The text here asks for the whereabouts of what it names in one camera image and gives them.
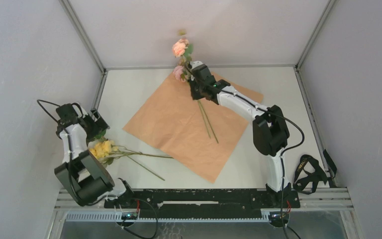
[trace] wrapping paper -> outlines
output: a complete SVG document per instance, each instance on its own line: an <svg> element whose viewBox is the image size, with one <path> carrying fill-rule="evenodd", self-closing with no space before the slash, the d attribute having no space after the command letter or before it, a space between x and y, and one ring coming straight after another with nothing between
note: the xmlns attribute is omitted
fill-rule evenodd
<svg viewBox="0 0 382 239"><path fill-rule="evenodd" d="M217 81L228 81L212 74ZM230 83L252 100L262 101L262 94ZM211 138L208 137L198 103L191 98L189 84L176 80L173 74L164 80L123 129L214 183L248 122L228 108L206 99L200 101L219 144L210 128Z"/></svg>

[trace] metal frame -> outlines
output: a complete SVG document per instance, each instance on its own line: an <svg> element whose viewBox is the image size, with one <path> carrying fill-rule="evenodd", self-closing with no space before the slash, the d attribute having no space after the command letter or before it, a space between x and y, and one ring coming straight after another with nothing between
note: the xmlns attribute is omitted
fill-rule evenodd
<svg viewBox="0 0 382 239"><path fill-rule="evenodd" d="M85 48L95 61L97 67L102 73L99 86L96 91L96 95L93 101L93 107L98 108L101 96L103 94L104 85L107 78L108 70L128 70L128 69L161 69L161 68L171 68L171 67L141 67L141 68L109 68L106 69L101 62L95 48L93 47L88 35L86 34L78 16L76 15L71 3L69 0L59 0L62 7L64 8L67 16L69 17L71 23L76 29L80 39L82 40ZM316 38L319 35L331 9L335 5L336 0L329 0L326 8L323 11L321 18L319 19L309 41L307 42L304 51L302 52L298 63L296 65L233 65L233 66L214 66L214 67L289 67L292 66L295 71L296 78L301 90L301 94L307 109L309 120L314 131L314 136L316 139L317 147L321 150L324 150L324 143L321 139L320 132L315 120L315 113L311 107L307 90L304 86L299 70L303 65L310 49L312 48ZM322 162L324 165L327 165L324 156L322 155ZM347 234L348 239L363 239L358 219L356 217L354 207L349 195L349 192L346 188L319 188L317 192L311 195L299 194L299 200L301 207L293 208L293 211L340 211L341 218L344 224L344 228ZM122 209L122 212L134 212L136 209ZM231 219L224 220L225 222L268 222L267 215L270 212L277 212L280 209L261 209L259 218L252 219ZM100 202L91 207L80 207L75 203L66 190L61 190L58 195L57 202L55 204L54 212L52 214L51 222L49 224L48 231L46 233L47 239L58 239L62 233L63 224L65 221L75 221L75 222L113 222L120 221L122 212L117 211L116 209L105 209L104 202ZM137 221L139 222L150 222L153 219L140 218ZM203 220L203 219L164 219L160 222L222 222L223 220Z"/></svg>

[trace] wall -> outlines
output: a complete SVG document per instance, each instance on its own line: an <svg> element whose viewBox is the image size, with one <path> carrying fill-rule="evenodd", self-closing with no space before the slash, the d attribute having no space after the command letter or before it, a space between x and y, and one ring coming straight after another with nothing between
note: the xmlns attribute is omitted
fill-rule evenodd
<svg viewBox="0 0 382 239"><path fill-rule="evenodd" d="M382 238L382 1L338 1L301 74L365 237Z"/></svg>
<svg viewBox="0 0 382 239"><path fill-rule="evenodd" d="M36 99L89 109L99 79L57 0L0 1L0 239L43 238L59 191L62 141Z"/></svg>
<svg viewBox="0 0 382 239"><path fill-rule="evenodd" d="M328 0L71 0L104 66L174 66L181 28L208 65L295 65Z"/></svg>

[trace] gray wall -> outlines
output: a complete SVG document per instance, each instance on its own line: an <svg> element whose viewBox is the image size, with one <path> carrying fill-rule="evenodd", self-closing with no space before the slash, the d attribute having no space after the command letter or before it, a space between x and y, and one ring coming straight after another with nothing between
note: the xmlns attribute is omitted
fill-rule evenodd
<svg viewBox="0 0 382 239"><path fill-rule="evenodd" d="M62 141L35 100L90 108L99 79L57 0L0 0L0 238L43 238L59 190Z"/></svg>
<svg viewBox="0 0 382 239"><path fill-rule="evenodd" d="M382 1L338 1L301 74L364 235L382 238Z"/></svg>

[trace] black strap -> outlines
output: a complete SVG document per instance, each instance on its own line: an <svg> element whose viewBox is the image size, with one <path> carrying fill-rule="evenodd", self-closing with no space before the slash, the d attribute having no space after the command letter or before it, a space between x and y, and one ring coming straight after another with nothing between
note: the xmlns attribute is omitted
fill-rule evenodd
<svg viewBox="0 0 382 239"><path fill-rule="evenodd" d="M314 168L313 173L307 172L304 169L304 167L307 165L307 163L310 163L311 166ZM308 176L298 180L298 177L302 171L304 171ZM324 184L326 184L327 179L328 179L327 175L323 171L323 169L320 167L318 160L313 158L311 155L304 154L301 157L301 159L299 160L299 165L295 171L295 177L293 179L293 188L295 190L297 190L298 192L303 193L303 194L315 193L315 190L317 190L318 182L322 181ZM310 182L312 182L311 192L303 191L305 189L305 187L308 185L308 183L310 183Z"/></svg>

